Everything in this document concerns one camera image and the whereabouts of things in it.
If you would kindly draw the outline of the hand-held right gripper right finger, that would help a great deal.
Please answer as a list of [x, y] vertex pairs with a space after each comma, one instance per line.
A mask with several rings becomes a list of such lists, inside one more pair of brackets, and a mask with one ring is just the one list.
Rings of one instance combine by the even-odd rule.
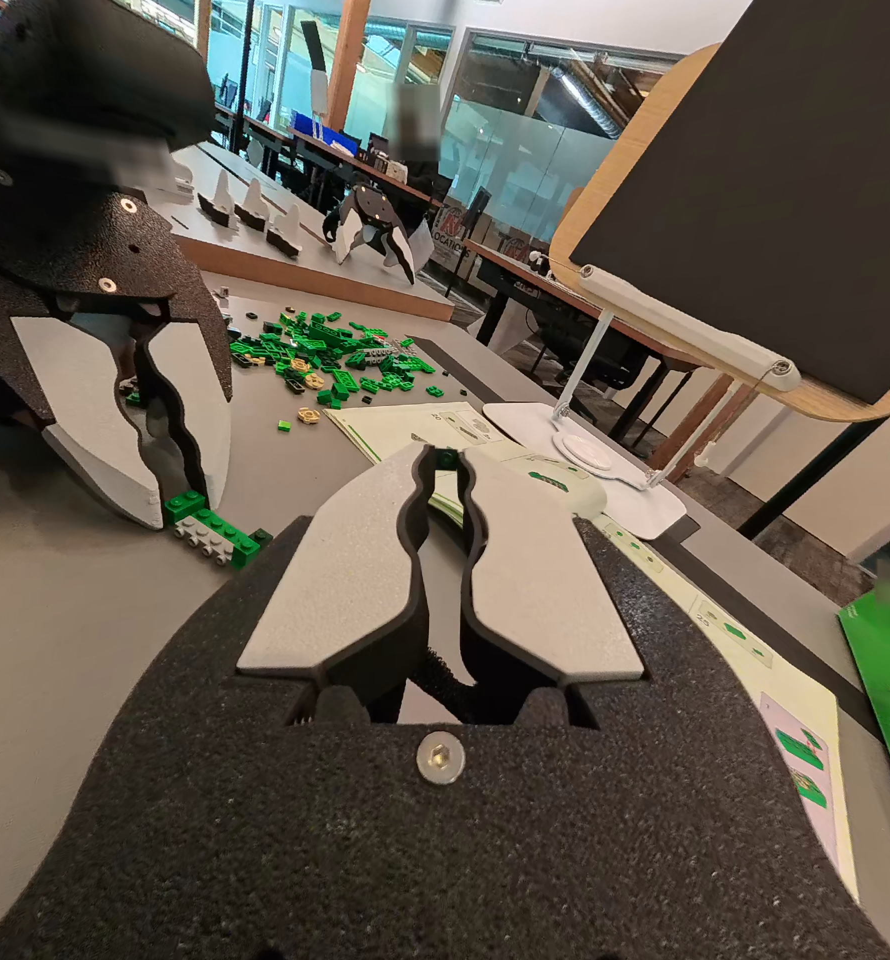
[[523, 447], [467, 447], [456, 489], [472, 721], [512, 722], [535, 690], [640, 681], [643, 661], [576, 524], [605, 510], [599, 481]]

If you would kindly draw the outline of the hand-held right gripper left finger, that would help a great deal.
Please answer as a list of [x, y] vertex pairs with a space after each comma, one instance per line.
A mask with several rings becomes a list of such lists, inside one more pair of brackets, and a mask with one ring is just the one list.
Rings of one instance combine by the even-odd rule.
[[348, 687], [396, 722], [429, 652], [418, 556], [429, 534], [432, 446], [411, 442], [316, 512], [236, 663], [246, 676]]

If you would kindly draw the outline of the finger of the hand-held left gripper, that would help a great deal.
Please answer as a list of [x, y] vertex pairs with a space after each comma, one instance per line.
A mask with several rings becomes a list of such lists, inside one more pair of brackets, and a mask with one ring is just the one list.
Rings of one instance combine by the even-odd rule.
[[114, 512], [154, 531], [164, 526], [161, 490], [124, 412], [118, 366], [103, 340], [54, 317], [13, 317], [48, 413], [43, 438]]
[[182, 455], [188, 486], [216, 509], [231, 459], [230, 402], [200, 327], [170, 321], [138, 344], [142, 399], [157, 403]]

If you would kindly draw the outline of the green and grey brick assembly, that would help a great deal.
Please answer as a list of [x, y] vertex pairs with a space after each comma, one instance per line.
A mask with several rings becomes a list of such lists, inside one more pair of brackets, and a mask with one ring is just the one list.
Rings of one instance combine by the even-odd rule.
[[208, 508], [204, 494], [193, 489], [163, 502], [163, 522], [176, 538], [220, 567], [244, 570], [273, 542], [263, 528], [251, 534]]

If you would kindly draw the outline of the white desk lamp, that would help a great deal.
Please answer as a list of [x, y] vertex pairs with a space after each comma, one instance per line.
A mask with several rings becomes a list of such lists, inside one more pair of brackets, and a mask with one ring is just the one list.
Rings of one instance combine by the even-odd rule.
[[[678, 521], [665, 508], [667, 495], [660, 486], [705, 429], [739, 392], [742, 385], [753, 391], [761, 388], [779, 393], [799, 389], [802, 374], [791, 359], [737, 334], [721, 330], [679, 309], [643, 293], [630, 282], [591, 264], [579, 273], [587, 298], [601, 306], [595, 329], [580, 354], [556, 405], [491, 403], [483, 406], [487, 419], [511, 439], [534, 450], [555, 456], [565, 466], [595, 478], [607, 491], [611, 507], [624, 507], [633, 534], [659, 535]], [[620, 466], [609, 447], [571, 420], [571, 400], [607, 330], [619, 320], [651, 339], [682, 349], [692, 358], [710, 361], [712, 366], [733, 374], [733, 383], [724, 397], [715, 402], [679, 450], [660, 470], [642, 466]]]

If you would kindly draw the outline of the grey desk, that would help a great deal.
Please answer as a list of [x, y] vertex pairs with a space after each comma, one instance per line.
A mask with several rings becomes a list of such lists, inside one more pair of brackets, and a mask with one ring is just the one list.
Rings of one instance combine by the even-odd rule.
[[[478, 409], [487, 395], [504, 402], [553, 399], [504, 358], [453, 324], [321, 295], [206, 273], [248, 301], [325, 312], [400, 335], [416, 336], [447, 355], [444, 368]], [[313, 511], [365, 458], [331, 423], [289, 437], [291, 419], [277, 379], [247, 375], [235, 385], [233, 460], [223, 517], [249, 529], [282, 531]], [[717, 599], [756, 630], [754, 607], [827, 666], [841, 709], [843, 787], [859, 898], [890, 944], [890, 762], [837, 619], [833, 603], [756, 545], [748, 543], [685, 493], [697, 527], [663, 545], [663, 558], [701, 564], [738, 599]], [[443, 657], [458, 654], [459, 546], [436, 515], [422, 551], [431, 611], [430, 640]], [[171, 534], [152, 533], [111, 514], [81, 488], [37, 435], [0, 426], [0, 919], [18, 899], [55, 841], [111, 723], [151, 661], [185, 620], [227, 582], [227, 571], [196, 557]]]

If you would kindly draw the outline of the pile of loose green bricks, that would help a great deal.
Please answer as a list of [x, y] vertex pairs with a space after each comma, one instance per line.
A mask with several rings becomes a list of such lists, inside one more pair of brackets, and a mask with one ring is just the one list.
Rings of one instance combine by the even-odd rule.
[[322, 411], [340, 411], [353, 399], [369, 404], [381, 393], [409, 393], [417, 378], [439, 373], [419, 354], [413, 338], [396, 339], [355, 321], [342, 326], [339, 311], [287, 308], [261, 319], [253, 310], [242, 322], [229, 313], [223, 319], [233, 363], [269, 369], [293, 396], [305, 398], [309, 405], [295, 417], [306, 425], [318, 422]]

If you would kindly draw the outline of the raised wooden-edged platform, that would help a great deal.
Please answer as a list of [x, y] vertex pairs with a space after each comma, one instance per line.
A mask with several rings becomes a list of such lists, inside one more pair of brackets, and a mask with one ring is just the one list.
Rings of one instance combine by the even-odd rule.
[[[259, 282], [352, 304], [450, 322], [451, 301], [420, 279], [410, 283], [400, 267], [388, 268], [369, 246], [356, 248], [342, 263], [322, 234], [323, 215], [295, 197], [246, 160], [209, 142], [179, 150], [176, 162], [191, 173], [191, 191], [147, 188], [148, 204], [170, 225], [186, 257], [201, 271]], [[289, 258], [264, 234], [244, 224], [233, 229], [212, 222], [199, 206], [199, 195], [211, 198], [222, 175], [235, 203], [247, 197], [253, 181], [273, 217], [296, 207], [301, 251]]]

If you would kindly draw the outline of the brick instruction booklet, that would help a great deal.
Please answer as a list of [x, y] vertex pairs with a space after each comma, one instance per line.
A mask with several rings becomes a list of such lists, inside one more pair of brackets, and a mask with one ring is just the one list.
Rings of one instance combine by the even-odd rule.
[[552, 486], [571, 510], [589, 519], [631, 559], [712, 642], [733, 669], [787, 764], [802, 806], [823, 849], [856, 901], [859, 889], [851, 844], [840, 750], [839, 704], [821, 681], [793, 666], [778, 651], [765, 627], [752, 625], [717, 586], [700, 585], [685, 559], [671, 546], [652, 546], [618, 523], [618, 494], [579, 465], [559, 459], [553, 444], [523, 446], [467, 402], [404, 406], [363, 406], [329, 411], [328, 417], [372, 462], [378, 463], [412, 441], [439, 449], [484, 446], [485, 452], [517, 474]]

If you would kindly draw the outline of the spare black and grey gripper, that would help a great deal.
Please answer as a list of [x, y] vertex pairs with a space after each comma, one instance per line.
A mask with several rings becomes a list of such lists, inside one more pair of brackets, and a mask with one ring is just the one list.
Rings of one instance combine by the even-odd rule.
[[417, 274], [435, 250], [424, 218], [408, 235], [387, 195], [366, 184], [355, 186], [341, 204], [325, 216], [322, 232], [337, 264], [343, 264], [357, 247], [371, 246], [383, 254], [385, 267], [401, 267], [411, 285], [415, 285]]

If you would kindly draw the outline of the black board support pole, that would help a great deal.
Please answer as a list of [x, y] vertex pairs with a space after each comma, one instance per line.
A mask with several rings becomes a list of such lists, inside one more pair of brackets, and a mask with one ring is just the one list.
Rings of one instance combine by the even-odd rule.
[[889, 419], [886, 415], [849, 424], [742, 522], [737, 533], [754, 540]]

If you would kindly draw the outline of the long wooden office table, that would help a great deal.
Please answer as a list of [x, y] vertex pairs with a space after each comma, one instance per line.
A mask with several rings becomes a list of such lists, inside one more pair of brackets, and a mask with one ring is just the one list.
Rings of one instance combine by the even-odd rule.
[[[510, 299], [523, 306], [533, 305], [532, 301], [535, 300], [535, 297], [529, 297], [526, 292], [527, 290], [539, 291], [547, 300], [569, 306], [571, 309], [593, 320], [599, 318], [601, 308], [595, 305], [595, 303], [587, 300], [584, 296], [569, 287], [530, 270], [523, 262], [505, 256], [497, 250], [483, 246], [470, 239], [463, 240], [462, 245], [464, 250], [469, 254], [474, 254], [484, 262], [492, 265], [486, 270], [486, 282], [490, 283], [492, 280], [500, 278], [499, 284], [496, 286], [496, 294], [492, 298], [492, 304], [485, 313], [483, 326], [477, 335], [478, 341], [482, 344], [489, 344], [497, 329], [499, 319]], [[709, 363], [703, 362], [687, 352], [662, 343], [654, 337], [635, 329], [619, 318], [612, 320], [611, 329], [618, 330], [623, 335], [644, 345], [656, 355], [664, 356], [670, 360], [682, 362], [693, 367], [711, 367]]]

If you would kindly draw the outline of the wooden pillar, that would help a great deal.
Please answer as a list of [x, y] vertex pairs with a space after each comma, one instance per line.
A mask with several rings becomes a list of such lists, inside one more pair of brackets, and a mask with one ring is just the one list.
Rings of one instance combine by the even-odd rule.
[[345, 1], [333, 51], [328, 87], [328, 111], [325, 125], [333, 130], [344, 128], [357, 65], [364, 48], [370, 1]]

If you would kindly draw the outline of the black flat panel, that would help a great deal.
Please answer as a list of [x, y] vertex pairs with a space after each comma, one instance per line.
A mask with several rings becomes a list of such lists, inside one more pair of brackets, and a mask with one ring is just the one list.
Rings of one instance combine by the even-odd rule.
[[571, 256], [890, 390], [890, 1], [753, 2]]

